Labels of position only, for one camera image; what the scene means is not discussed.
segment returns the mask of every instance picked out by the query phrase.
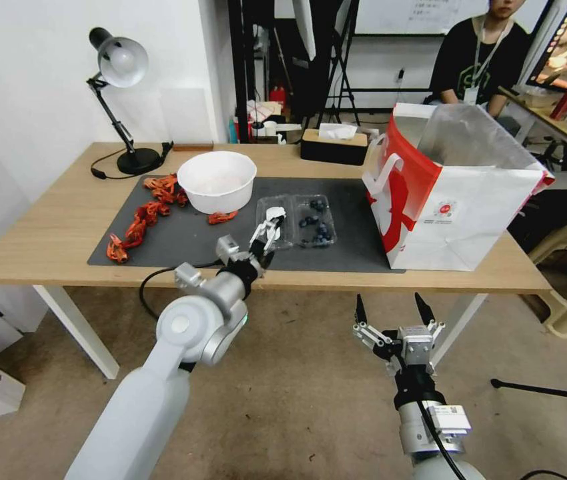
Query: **wooden table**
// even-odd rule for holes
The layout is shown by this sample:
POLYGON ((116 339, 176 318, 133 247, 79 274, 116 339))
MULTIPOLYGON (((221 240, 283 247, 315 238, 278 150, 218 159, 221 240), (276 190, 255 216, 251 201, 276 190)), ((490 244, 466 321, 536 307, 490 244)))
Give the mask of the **wooden table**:
POLYGON ((515 136, 515 138, 519 142, 526 140, 526 137, 528 136, 531 128, 535 123, 541 123, 542 125, 546 126, 551 131, 551 133, 557 134, 563 141, 567 143, 567 119, 558 121, 550 118, 550 114, 554 106, 531 107, 526 104, 526 102, 522 98, 522 95, 517 95, 515 94, 515 92, 503 87, 499 87, 499 93, 505 95, 511 105, 514 105, 516 108, 519 108, 528 114, 529 121, 526 122, 525 125, 522 125, 521 129, 515 136))
MULTIPOLYGON (((159 149, 158 145, 147 145, 159 149)), ((100 180, 90 174, 91 162, 121 147, 117 143, 94 143, 66 170, 54 185, 20 218, 0 240, 0 283, 34 285, 108 378, 115 378, 119 365, 90 324, 66 294, 63 286, 138 287, 151 267, 88 265, 87 259, 137 183, 100 180)), ((215 149, 249 155, 261 177, 360 178, 364 167, 301 160, 296 145, 218 145, 215 149)), ((171 152, 154 173, 167 174, 195 152, 171 152)), ((116 156, 101 162, 110 175, 117 175, 116 156)), ((208 270, 205 275, 214 275, 208 270)), ((173 287, 171 275, 161 275, 149 287, 173 287)), ((268 271, 255 282, 259 289, 313 289, 344 291, 437 291, 464 293, 453 308, 446 337, 434 353, 434 363, 448 349, 488 293, 539 293, 550 286, 505 233, 474 272, 407 271, 396 273, 336 273, 313 271, 268 271)))

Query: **whiteboard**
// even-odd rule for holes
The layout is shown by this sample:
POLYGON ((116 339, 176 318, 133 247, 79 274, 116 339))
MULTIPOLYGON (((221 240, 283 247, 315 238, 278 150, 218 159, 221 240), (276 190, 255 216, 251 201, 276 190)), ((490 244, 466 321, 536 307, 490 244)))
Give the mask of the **whiteboard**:
MULTIPOLYGON (((548 0, 526 0, 513 18, 532 32, 548 0)), ((488 10, 488 0, 360 0, 355 33, 447 33, 488 10)))

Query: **table leg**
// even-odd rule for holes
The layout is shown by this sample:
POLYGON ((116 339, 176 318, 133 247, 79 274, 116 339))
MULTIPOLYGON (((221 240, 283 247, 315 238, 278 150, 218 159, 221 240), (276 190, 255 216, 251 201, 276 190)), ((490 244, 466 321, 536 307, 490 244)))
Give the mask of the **table leg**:
POLYGON ((432 366, 436 367, 453 342, 459 337, 472 316, 479 310, 488 296, 487 293, 463 294, 453 305, 446 320, 446 328, 442 330, 432 351, 432 366))
POLYGON ((109 379, 116 378, 119 365, 63 287, 33 286, 103 374, 109 379))
POLYGON ((524 143, 534 125, 535 117, 529 115, 526 120, 522 121, 522 126, 521 128, 519 128, 517 135, 515 135, 515 140, 517 140, 519 143, 524 143))

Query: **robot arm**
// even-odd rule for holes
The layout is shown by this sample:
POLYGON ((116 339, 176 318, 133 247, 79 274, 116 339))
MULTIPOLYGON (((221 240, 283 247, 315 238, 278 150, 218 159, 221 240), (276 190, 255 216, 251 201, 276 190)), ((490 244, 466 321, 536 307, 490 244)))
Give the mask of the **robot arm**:
POLYGON ((157 343, 142 367, 121 382, 84 442, 65 478, 139 480, 152 473, 187 403, 190 373, 179 366, 214 365, 247 321, 243 300, 273 257, 267 253, 283 216, 262 223, 249 251, 227 235, 216 253, 225 267, 206 280, 188 263, 175 270, 189 295, 159 316, 157 343))
POLYGON ((423 325, 379 331, 368 325, 358 295, 353 334, 386 362, 388 374, 395 379, 399 436, 414 466, 412 478, 485 480, 475 467, 451 457, 464 452, 462 437, 470 432, 470 423, 461 405, 447 405, 435 390, 430 354, 445 325, 435 322, 432 310, 417 293, 415 298, 423 325))

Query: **red and white paper bag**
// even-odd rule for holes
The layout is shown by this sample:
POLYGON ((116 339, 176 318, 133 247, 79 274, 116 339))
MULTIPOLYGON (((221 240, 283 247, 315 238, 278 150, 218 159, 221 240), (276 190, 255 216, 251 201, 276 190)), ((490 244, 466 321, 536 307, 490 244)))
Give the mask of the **red and white paper bag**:
POLYGON ((554 178, 481 108, 398 103, 362 180, 391 268, 471 271, 554 178), (428 118, 418 149, 399 117, 428 118))

